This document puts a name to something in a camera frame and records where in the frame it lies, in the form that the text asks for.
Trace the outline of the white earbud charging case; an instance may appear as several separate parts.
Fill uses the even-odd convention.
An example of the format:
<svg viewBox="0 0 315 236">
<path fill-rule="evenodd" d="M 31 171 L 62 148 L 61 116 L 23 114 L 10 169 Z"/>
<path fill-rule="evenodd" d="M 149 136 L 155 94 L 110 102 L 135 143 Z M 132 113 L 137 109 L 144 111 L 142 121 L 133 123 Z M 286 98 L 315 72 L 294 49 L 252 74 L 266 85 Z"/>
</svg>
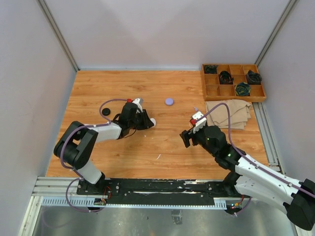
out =
<svg viewBox="0 0 315 236">
<path fill-rule="evenodd" d="M 154 118 L 150 118 L 150 121 L 153 123 L 153 127 L 155 127 L 157 123 L 156 120 Z"/>
</svg>

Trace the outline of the black earbud charging case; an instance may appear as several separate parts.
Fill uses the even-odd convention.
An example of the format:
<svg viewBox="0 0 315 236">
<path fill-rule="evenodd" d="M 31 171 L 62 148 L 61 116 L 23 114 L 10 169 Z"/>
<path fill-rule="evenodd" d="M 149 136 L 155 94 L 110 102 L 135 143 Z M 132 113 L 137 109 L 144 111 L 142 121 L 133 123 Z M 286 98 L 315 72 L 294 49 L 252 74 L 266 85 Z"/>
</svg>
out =
<svg viewBox="0 0 315 236">
<path fill-rule="evenodd" d="M 109 108 L 103 108 L 101 110 L 101 113 L 102 113 L 103 116 L 108 116 L 108 115 L 111 114 L 111 110 Z"/>
</svg>

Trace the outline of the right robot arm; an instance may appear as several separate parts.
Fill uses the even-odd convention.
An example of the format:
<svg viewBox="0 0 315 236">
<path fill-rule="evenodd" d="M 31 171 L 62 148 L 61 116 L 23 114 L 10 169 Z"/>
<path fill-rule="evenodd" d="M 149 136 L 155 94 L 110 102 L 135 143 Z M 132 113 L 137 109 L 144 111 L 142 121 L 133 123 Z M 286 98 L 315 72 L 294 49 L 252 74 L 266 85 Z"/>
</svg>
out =
<svg viewBox="0 0 315 236">
<path fill-rule="evenodd" d="M 227 196 L 239 193 L 258 199 L 283 212 L 297 227 L 306 231 L 313 229 L 315 183 L 312 180 L 291 178 L 261 164 L 236 148 L 230 134 L 225 134 L 217 126 L 184 130 L 180 137 L 185 147 L 200 145 L 220 167 L 230 170 L 232 179 L 223 184 Z"/>
</svg>

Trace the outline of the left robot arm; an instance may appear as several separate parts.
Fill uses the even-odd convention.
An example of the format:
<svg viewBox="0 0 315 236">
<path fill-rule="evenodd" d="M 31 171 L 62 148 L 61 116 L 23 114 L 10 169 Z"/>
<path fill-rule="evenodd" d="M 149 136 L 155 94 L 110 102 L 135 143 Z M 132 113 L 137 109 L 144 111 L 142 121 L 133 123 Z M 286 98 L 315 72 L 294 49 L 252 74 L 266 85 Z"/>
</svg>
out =
<svg viewBox="0 0 315 236">
<path fill-rule="evenodd" d="M 105 174 L 90 160 L 95 144 L 122 139 L 128 136 L 130 130 L 150 129 L 156 123 L 142 108 L 141 101 L 135 99 L 127 102 L 121 113 L 106 123 L 72 122 L 55 145 L 54 155 L 64 168 L 73 170 L 80 177 L 80 185 L 87 185 L 88 193 L 102 194 L 106 189 Z"/>
</svg>

